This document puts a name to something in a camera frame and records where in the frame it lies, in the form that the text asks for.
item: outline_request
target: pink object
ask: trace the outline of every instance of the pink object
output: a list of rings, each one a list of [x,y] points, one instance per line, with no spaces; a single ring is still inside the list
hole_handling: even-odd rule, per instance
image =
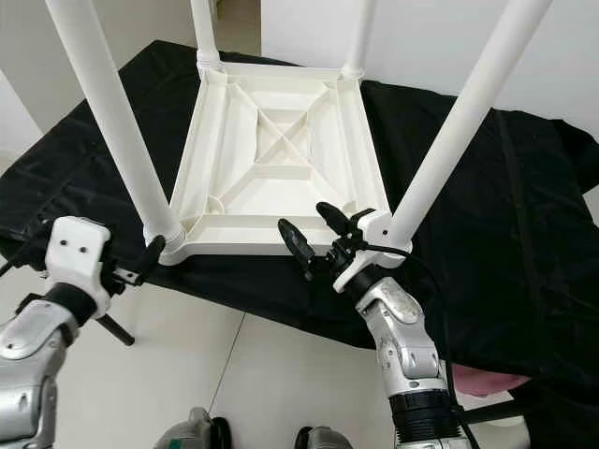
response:
[[[530,377],[517,374],[483,371],[455,364],[452,365],[452,372],[458,391],[479,398],[516,388],[531,380]]]

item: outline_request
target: black fabric cover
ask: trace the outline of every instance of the black fabric cover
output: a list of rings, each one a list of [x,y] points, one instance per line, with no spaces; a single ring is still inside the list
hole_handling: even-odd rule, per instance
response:
[[[510,390],[514,399],[536,406],[526,413],[532,448],[597,447],[599,400],[596,393],[577,394],[539,381]]]
[[[156,41],[121,71],[168,197],[197,97],[195,58],[194,49]],[[455,98],[373,81],[362,83],[362,96],[395,208]],[[446,292],[457,362],[599,391],[599,231],[581,195],[597,182],[599,146],[587,133],[524,112],[489,114],[414,241]],[[42,219],[67,214],[111,225],[123,265],[141,251],[139,217],[85,102],[0,179],[0,251],[11,254]],[[43,267],[42,250],[28,262]],[[410,262],[393,274],[440,338],[429,280]],[[307,283],[290,257],[194,256],[149,281],[373,347],[351,302],[325,279]]]

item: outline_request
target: white tile floor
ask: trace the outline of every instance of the white tile floor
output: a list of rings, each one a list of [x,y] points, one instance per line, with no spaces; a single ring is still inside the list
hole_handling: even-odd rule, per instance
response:
[[[259,54],[257,0],[222,0],[219,9],[219,47]],[[8,164],[0,160],[0,173]],[[0,280],[0,323],[41,290],[30,268],[10,271]],[[138,341],[125,348],[95,323],[82,330],[59,376],[56,447],[149,448],[192,406],[212,403],[237,448],[291,449],[307,425],[336,428],[356,448],[391,447],[372,351],[151,285],[113,304]],[[527,446],[522,426],[475,433],[485,449]]]

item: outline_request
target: black rubber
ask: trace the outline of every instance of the black rubber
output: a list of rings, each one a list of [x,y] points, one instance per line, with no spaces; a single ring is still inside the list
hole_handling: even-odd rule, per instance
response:
[[[309,433],[311,432],[311,430],[313,429],[313,427],[302,427],[299,432],[298,432],[298,436],[296,437],[296,443],[293,446],[293,449],[307,449],[308,448],[308,440],[309,440]]]
[[[42,299],[63,306],[70,311],[75,316],[79,327],[90,319],[97,308],[92,297],[68,283],[55,284]]]
[[[377,265],[368,265],[347,283],[345,292],[358,303],[373,285],[386,276]]]
[[[389,398],[400,442],[454,438],[460,435],[445,390],[430,390]]]
[[[232,449],[231,428],[225,418],[216,417],[212,419],[213,432],[211,436],[211,448]]]
[[[362,218],[362,217],[364,217],[364,216],[366,216],[366,215],[368,215],[371,212],[374,212],[374,211],[375,211],[375,209],[373,209],[373,208],[365,209],[365,210],[363,210],[361,212],[358,212],[358,213],[355,213],[354,215],[352,215],[350,217],[349,221],[350,221],[350,223],[352,224],[352,226],[355,229],[358,229],[359,219]]]
[[[135,343],[135,337],[124,330],[109,315],[100,316],[96,321],[125,346],[132,346]]]

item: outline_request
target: metal bracket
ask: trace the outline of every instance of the metal bracket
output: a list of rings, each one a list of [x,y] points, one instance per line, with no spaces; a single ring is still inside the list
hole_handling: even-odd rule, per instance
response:
[[[0,357],[20,360],[34,354],[61,326],[70,334],[70,341],[79,336],[70,311],[52,302],[31,301],[0,333]]]

